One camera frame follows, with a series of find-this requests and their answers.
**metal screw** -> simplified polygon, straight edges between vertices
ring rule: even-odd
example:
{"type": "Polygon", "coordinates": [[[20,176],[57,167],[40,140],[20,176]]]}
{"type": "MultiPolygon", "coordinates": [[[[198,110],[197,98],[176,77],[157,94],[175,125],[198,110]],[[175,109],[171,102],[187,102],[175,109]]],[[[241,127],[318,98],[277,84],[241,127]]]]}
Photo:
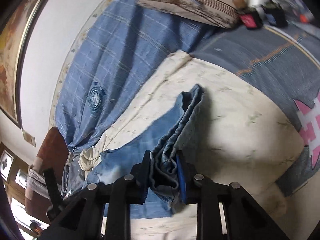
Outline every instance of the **metal screw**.
{"type": "Polygon", "coordinates": [[[202,174],[196,174],[194,176],[195,180],[202,180],[204,178],[204,176],[202,174]]]}
{"type": "Polygon", "coordinates": [[[94,190],[97,188],[97,184],[95,183],[90,183],[88,186],[87,186],[88,190],[94,190]]]}
{"type": "Polygon", "coordinates": [[[232,182],[232,183],[231,183],[231,187],[232,187],[232,188],[240,188],[241,185],[240,185],[239,182],[232,182]]]}
{"type": "Polygon", "coordinates": [[[134,177],[133,177],[133,175],[132,174],[126,174],[125,176],[124,176],[124,179],[125,180],[132,180],[134,177]]]}

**picture frame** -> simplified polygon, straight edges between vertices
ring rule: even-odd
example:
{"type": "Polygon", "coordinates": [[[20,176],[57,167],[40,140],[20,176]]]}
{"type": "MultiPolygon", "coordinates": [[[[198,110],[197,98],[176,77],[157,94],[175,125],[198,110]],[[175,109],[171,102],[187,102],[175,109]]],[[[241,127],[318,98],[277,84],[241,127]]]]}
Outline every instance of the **picture frame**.
{"type": "Polygon", "coordinates": [[[44,0],[22,0],[0,34],[0,109],[19,128],[20,79],[31,27],[44,0]]]}

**cream floral sheet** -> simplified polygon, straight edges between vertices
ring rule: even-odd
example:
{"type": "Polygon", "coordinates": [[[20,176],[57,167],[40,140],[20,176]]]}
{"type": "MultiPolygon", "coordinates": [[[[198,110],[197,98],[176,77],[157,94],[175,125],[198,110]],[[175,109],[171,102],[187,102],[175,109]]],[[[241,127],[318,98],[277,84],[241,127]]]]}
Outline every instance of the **cream floral sheet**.
{"type": "MultiPolygon", "coordinates": [[[[209,95],[197,171],[217,183],[238,181],[272,217],[284,214],[285,198],[275,181],[301,153],[302,138],[262,92],[220,66],[182,51],[162,62],[97,145],[81,153],[81,168],[88,173],[99,164],[100,152],[137,137],[173,106],[181,91],[189,91],[196,83],[209,95]]],[[[195,236],[195,205],[172,218],[132,220],[132,239],[195,236]]]]}

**person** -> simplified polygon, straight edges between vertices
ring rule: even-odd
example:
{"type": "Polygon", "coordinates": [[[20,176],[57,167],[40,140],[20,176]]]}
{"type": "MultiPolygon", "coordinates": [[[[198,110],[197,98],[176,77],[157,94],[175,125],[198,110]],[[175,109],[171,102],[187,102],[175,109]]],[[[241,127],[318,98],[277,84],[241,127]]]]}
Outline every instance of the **person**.
{"type": "Polygon", "coordinates": [[[38,225],[37,222],[31,222],[30,224],[30,228],[33,232],[35,232],[37,234],[37,236],[41,235],[43,229],[38,225]]]}

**blue emblem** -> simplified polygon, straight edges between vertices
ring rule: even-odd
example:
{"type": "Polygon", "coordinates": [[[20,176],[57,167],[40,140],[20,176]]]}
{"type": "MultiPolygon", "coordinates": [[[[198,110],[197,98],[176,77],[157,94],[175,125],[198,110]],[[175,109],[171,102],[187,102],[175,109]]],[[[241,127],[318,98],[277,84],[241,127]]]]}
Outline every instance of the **blue emblem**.
{"type": "Polygon", "coordinates": [[[95,82],[94,87],[91,88],[87,97],[87,101],[92,113],[96,113],[99,111],[102,104],[102,97],[104,95],[105,92],[102,86],[95,82]]]}

